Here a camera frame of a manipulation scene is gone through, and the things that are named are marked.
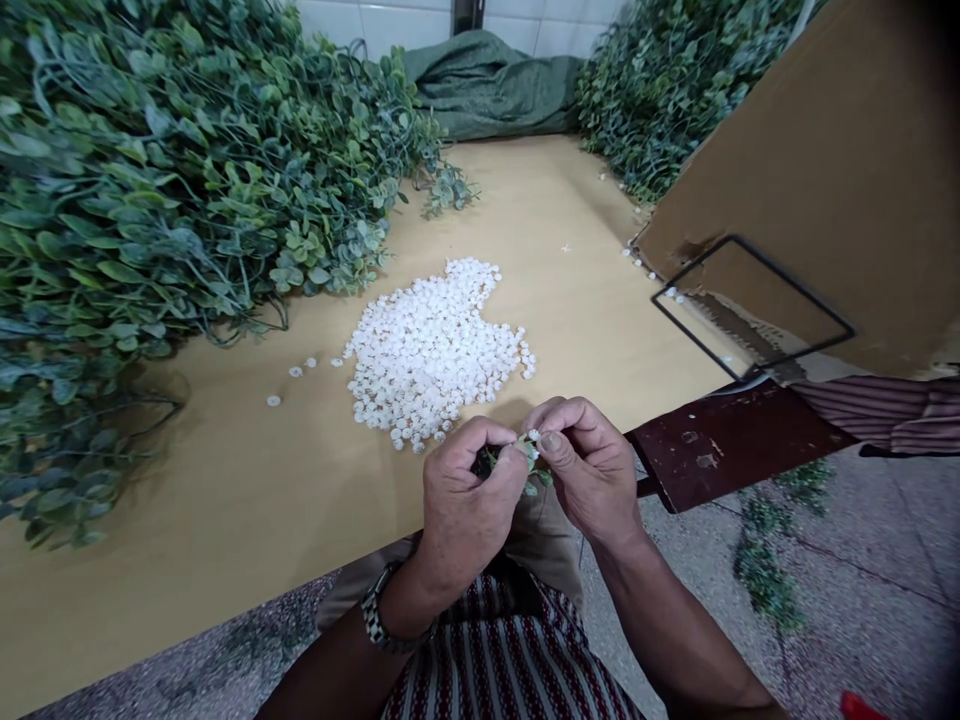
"tan table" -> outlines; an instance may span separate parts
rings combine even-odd
[[[650,303],[656,281],[620,255],[638,229],[633,206],[576,140],[477,143],[451,157],[480,201],[427,222],[410,192],[414,204],[391,217],[397,257],[364,297],[294,302],[290,332],[230,350],[197,339],[150,370],[187,405],[103,523],[105,543],[30,554],[18,523],[0,525],[5,717],[420,528],[423,456],[353,422],[350,363],[329,359],[371,298],[441,274],[447,257],[500,265],[483,315],[526,326],[539,358],[532,380],[517,373],[474,414],[516,424],[552,395],[585,395],[627,431],[728,382]],[[291,378],[310,355],[319,366]],[[272,394],[280,407],[267,407]]]

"hand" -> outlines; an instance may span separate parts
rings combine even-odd
[[[630,443],[593,403],[551,398],[523,429],[540,431],[537,448],[557,479],[560,504],[591,544],[618,550],[646,540]]]
[[[437,612],[452,605],[500,551],[527,480],[517,434],[475,417],[427,456],[423,466],[423,537],[411,558]],[[485,481],[470,468],[486,444],[505,446]]]

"floor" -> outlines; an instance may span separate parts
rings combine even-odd
[[[794,718],[839,718],[844,690],[889,718],[936,718],[960,657],[960,460],[831,458],[825,518],[778,538],[806,627],[775,632],[731,572],[739,505],[682,515],[641,501],[645,523],[687,587]],[[630,654],[588,544],[581,544],[591,648],[650,720],[666,717]],[[31,718],[249,718],[313,639],[335,574],[33,713]]]

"left hand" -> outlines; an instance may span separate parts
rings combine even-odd
[[[507,540],[527,480],[517,434],[475,417],[427,456],[423,466],[423,537],[408,565],[442,612],[463,594]],[[470,468],[486,445],[505,446],[487,480]]]

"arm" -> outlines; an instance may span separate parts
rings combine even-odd
[[[629,443],[583,398],[531,413],[564,511],[597,558],[630,649],[671,717],[783,718],[713,618],[643,529]]]
[[[394,637],[420,637],[445,609],[423,588],[420,574],[414,557],[383,591],[380,617]],[[370,642],[354,605],[297,658],[257,720],[322,717],[330,708],[342,717],[376,717],[409,659]]]
[[[392,637],[423,635],[503,547],[527,479],[526,455],[504,447],[482,484],[470,468],[484,445],[516,439],[513,430],[474,418],[427,457],[420,546],[380,596],[380,621]],[[337,717],[375,717],[410,657],[378,649],[356,605],[297,658],[257,720],[324,717],[331,708]]]

